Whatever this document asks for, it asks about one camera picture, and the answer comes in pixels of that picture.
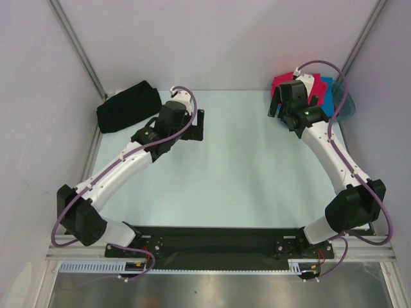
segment metal bar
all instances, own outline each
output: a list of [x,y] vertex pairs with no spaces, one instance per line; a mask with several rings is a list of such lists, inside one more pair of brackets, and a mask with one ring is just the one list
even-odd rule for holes
[[53,294],[54,285],[57,279],[60,261],[47,261],[47,270],[41,283],[40,293],[35,303],[35,308],[45,308],[49,306],[51,295]]
[[[388,2],[390,2],[390,0],[378,0],[378,2],[375,4],[374,9],[372,10],[367,21],[365,22],[365,25],[362,28],[361,33],[358,36],[357,41],[355,42],[354,47],[352,48],[348,56],[348,59],[345,61],[345,64],[342,67],[342,72],[345,75],[348,74],[351,67],[353,66],[358,54],[361,51],[361,48],[363,47],[364,43],[368,39],[372,29],[374,28],[376,24],[376,21],[380,18],[383,10],[387,7]],[[342,82],[342,78],[339,76],[336,82],[337,83]]]
[[69,19],[67,18],[66,13],[64,12],[62,5],[59,0],[48,0],[48,3],[56,15],[57,20],[59,21],[63,32],[67,35],[67,38],[70,41],[70,44],[73,46],[75,53],[80,59],[84,69],[87,71],[94,87],[96,88],[98,94],[101,96],[102,100],[106,99],[107,95],[104,91],[103,85],[97,77],[96,72],[94,71],[89,58],[87,57],[80,40],[77,37]]
[[[365,238],[372,241],[382,241],[384,236],[366,236]],[[59,243],[64,243],[74,239],[71,235],[58,235],[56,240]],[[392,250],[391,244],[385,244],[383,246],[372,246],[369,245],[356,237],[346,237],[348,241],[348,253],[344,262],[395,262],[396,257],[394,251]],[[345,242],[339,239],[335,239],[332,242],[335,258],[333,260],[328,260],[328,262],[337,262],[344,250]],[[71,246],[65,248],[55,248],[50,246],[46,259],[47,260],[95,260],[95,261],[107,261],[113,260],[113,258],[106,258],[105,253],[105,243],[99,243],[84,247],[81,243],[75,243]],[[136,261],[143,262],[144,259],[115,259],[117,261]],[[290,262],[317,262],[317,259],[290,259]]]
[[381,269],[390,293],[393,308],[411,307],[407,285],[403,280],[398,263],[381,263]]
[[87,158],[84,164],[82,176],[79,182],[82,182],[92,176],[92,171],[94,169],[94,165],[96,163],[98,149],[100,147],[101,140],[103,138],[103,134],[100,132],[100,128],[96,125],[96,129],[94,131],[94,135],[92,136],[92,141],[89,148],[89,153],[87,154]]

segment pink cloth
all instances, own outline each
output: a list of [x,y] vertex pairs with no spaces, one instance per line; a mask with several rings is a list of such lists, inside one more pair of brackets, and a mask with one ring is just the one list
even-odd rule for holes
[[[327,83],[321,81],[320,74],[313,74],[313,76],[314,76],[314,84],[313,84],[313,88],[311,89],[310,95],[308,96],[308,103],[310,103],[311,98],[313,96],[318,96],[319,102],[317,105],[321,106],[324,104],[324,96],[326,95],[326,92],[327,92]],[[272,81],[272,84],[271,84],[271,96],[274,95],[274,90],[276,87],[279,87],[280,84],[282,84],[283,82],[291,81],[291,80],[293,80],[293,72],[274,77],[274,80]]]

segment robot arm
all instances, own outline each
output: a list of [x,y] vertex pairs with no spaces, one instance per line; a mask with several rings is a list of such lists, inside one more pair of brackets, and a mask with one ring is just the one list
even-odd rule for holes
[[[300,243],[303,246],[317,244],[346,230],[371,223],[378,218],[380,207],[369,192],[348,170],[337,155],[328,137],[328,117],[317,106],[314,97],[308,104],[312,78],[302,74],[293,81],[282,83],[274,91],[269,116],[275,116],[279,102],[282,102],[278,117],[291,132],[295,132],[314,152],[333,184],[336,197],[326,207],[325,214],[301,230]],[[357,174],[383,199],[385,186],[381,180],[371,180],[348,152],[335,138],[331,138],[343,153]]]
[[[172,90],[171,100],[161,107],[159,116],[150,119],[145,127],[138,130],[116,158],[74,189],[64,185],[58,190],[58,216],[74,198],[78,198],[61,224],[84,246],[99,241],[127,247],[138,231],[127,223],[103,218],[98,213],[125,182],[167,153],[179,139],[203,139],[204,111],[198,110],[196,126],[190,125],[182,135],[162,142],[185,127],[192,113],[189,93]],[[153,142],[157,144],[144,148],[144,145]]]

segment light blue table surface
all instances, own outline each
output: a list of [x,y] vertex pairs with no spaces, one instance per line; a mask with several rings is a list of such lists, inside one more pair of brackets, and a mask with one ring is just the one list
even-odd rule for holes
[[[133,225],[288,228],[324,214],[333,186],[309,147],[267,116],[269,91],[194,94],[205,110],[204,140],[178,141],[127,182],[102,216]],[[170,98],[160,95],[163,103]],[[94,173],[145,122],[105,134]]]

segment black fabric object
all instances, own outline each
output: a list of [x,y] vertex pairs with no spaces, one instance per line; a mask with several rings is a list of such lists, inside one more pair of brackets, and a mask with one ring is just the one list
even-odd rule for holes
[[142,81],[109,98],[97,108],[98,127],[102,133],[114,133],[160,112],[157,89]]

